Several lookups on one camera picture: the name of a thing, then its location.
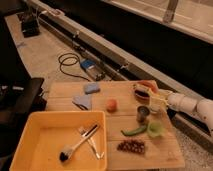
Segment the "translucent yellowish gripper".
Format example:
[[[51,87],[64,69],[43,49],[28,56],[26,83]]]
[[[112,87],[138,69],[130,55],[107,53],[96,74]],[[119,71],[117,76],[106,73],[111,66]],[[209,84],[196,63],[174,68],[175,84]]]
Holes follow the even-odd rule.
[[[152,107],[163,107],[168,106],[168,97],[172,94],[170,90],[159,89],[157,93],[153,91],[149,92],[150,101],[149,104]]]

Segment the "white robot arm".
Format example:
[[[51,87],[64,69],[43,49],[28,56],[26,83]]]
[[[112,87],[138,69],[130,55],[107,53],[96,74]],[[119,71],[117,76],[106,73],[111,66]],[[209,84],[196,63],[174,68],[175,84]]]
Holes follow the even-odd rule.
[[[162,90],[154,93],[148,91],[150,103],[154,105],[163,105],[177,112],[183,112],[187,115],[200,119],[206,124],[211,137],[213,138],[213,100],[196,100],[181,93],[174,93],[168,90]]]

